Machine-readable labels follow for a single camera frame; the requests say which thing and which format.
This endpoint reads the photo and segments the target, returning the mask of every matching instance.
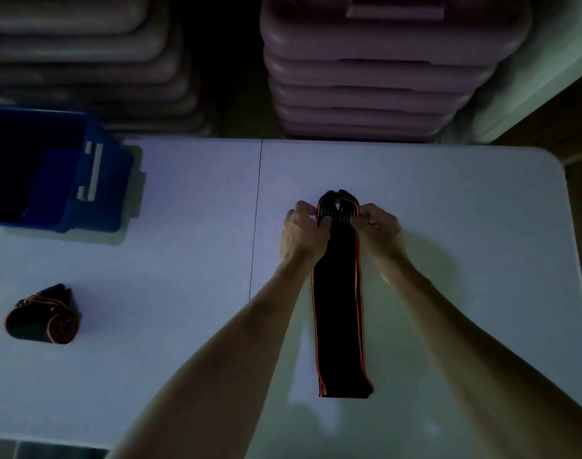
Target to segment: person's left hand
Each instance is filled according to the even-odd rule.
[[[310,269],[325,255],[331,236],[331,217],[324,217],[317,227],[310,218],[317,209],[306,201],[297,201],[287,213],[280,239],[280,261],[306,260]]]

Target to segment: forearm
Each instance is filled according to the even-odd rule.
[[[473,324],[405,258],[381,264],[447,385],[489,450],[582,458],[582,408]]]
[[[170,379],[111,457],[243,458],[309,271],[303,258],[281,265]]]

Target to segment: person's right arm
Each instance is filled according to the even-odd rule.
[[[397,218],[368,204],[351,223],[361,247],[407,304],[433,363],[490,456],[582,458],[582,407],[473,324],[414,268]]]

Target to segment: rolled black fabric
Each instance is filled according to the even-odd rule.
[[[4,327],[16,339],[70,343],[78,332],[72,290],[60,283],[20,300],[6,316]]]
[[[359,238],[350,224],[357,215],[357,200],[344,190],[329,191],[318,201],[317,225],[325,216],[332,219],[327,251],[312,270],[322,397],[368,398],[374,391],[365,374]]]

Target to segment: person's left arm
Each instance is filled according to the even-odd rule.
[[[238,458],[248,450],[295,301],[325,254],[331,220],[289,211],[280,266],[256,296],[164,385],[108,459]]]

